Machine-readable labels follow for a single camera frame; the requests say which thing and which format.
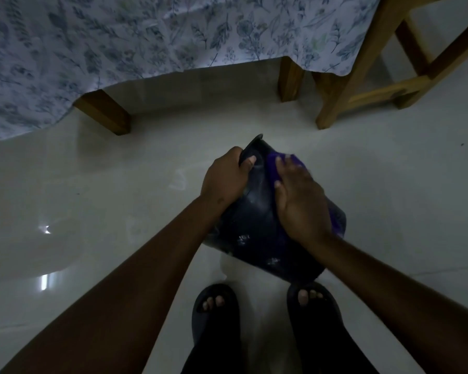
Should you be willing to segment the person's left hand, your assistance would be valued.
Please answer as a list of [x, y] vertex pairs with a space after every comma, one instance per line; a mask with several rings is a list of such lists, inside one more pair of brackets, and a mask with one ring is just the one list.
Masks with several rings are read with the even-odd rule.
[[250, 172], [242, 173], [239, 169], [242, 152], [240, 147], [234, 146], [216, 158], [206, 172], [200, 197], [219, 212], [240, 198], [248, 182]]

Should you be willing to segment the person's right hand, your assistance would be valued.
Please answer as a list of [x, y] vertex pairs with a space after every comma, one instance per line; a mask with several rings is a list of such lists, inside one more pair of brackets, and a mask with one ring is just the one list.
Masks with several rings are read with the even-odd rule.
[[292, 156], [277, 157], [275, 164], [287, 190], [287, 207], [276, 207], [279, 221], [291, 239], [311, 251], [332, 234], [324, 190]]

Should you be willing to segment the purple cleaning cloth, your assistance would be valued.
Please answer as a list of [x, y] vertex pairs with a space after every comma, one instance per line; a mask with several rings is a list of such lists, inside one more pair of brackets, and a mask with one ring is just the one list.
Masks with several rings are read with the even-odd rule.
[[[285, 156], [285, 153], [273, 151], [270, 152], [266, 157], [266, 174], [271, 184], [274, 184], [276, 181], [281, 181], [281, 176], [278, 174], [275, 161], [277, 157], [280, 157], [282, 160], [284, 160]], [[330, 215], [333, 233], [340, 238], [344, 238], [347, 227], [347, 218], [345, 212], [327, 197], [326, 203]]]

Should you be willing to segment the black helmet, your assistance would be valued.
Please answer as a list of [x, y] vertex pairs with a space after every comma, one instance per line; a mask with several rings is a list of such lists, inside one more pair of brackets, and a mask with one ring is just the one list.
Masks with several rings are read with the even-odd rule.
[[266, 158], [276, 151], [257, 135], [239, 162], [256, 156], [242, 196], [221, 215], [204, 244], [289, 283], [308, 283], [325, 270], [301, 245], [289, 238], [278, 218], [274, 184]]

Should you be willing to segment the person's left forearm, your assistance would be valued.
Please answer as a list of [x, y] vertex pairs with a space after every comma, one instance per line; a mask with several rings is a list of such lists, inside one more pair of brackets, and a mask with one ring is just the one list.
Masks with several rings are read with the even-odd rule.
[[200, 195], [0, 374], [141, 374], [193, 257], [227, 206], [226, 196]]

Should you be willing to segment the person's right forearm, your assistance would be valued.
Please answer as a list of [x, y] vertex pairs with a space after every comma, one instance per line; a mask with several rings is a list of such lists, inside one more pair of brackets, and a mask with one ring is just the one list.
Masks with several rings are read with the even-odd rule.
[[426, 374], [468, 374], [468, 308], [331, 233], [301, 244], [363, 301]]

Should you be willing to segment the wooden table leg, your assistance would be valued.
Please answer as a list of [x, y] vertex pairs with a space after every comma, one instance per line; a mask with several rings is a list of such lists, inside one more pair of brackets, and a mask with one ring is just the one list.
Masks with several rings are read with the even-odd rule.
[[131, 132], [131, 115], [104, 90], [82, 95], [73, 106], [117, 136]]
[[282, 103], [291, 102], [298, 98], [304, 75], [305, 70], [292, 58], [289, 56], [281, 58], [277, 89]]

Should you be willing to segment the black slipper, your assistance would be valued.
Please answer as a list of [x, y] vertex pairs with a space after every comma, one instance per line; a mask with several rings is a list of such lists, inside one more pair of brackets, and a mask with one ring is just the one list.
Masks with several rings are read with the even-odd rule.
[[192, 311], [192, 335], [194, 347], [201, 343], [241, 344], [239, 303], [228, 284], [209, 285], [197, 296]]
[[318, 282], [292, 283], [287, 291], [287, 309], [300, 352], [324, 346], [344, 329], [335, 298]]

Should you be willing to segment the floral white blue tablecloth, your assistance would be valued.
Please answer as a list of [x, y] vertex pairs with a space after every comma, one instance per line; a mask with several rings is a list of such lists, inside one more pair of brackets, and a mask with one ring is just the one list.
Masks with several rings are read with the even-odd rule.
[[125, 81], [290, 57], [348, 75], [380, 0], [0, 0], [0, 141]]

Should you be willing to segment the wooden chair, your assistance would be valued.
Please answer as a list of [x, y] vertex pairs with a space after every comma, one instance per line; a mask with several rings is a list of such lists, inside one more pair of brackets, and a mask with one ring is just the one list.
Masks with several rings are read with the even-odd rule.
[[[468, 59], [468, 27], [437, 57], [425, 49], [410, 11], [441, 0], [381, 0], [349, 75], [312, 73], [316, 88], [323, 96], [323, 107], [316, 118], [317, 128], [327, 129], [346, 111], [392, 101], [405, 109], [444, 80]], [[417, 76], [354, 94], [368, 74], [388, 40], [395, 36]]]

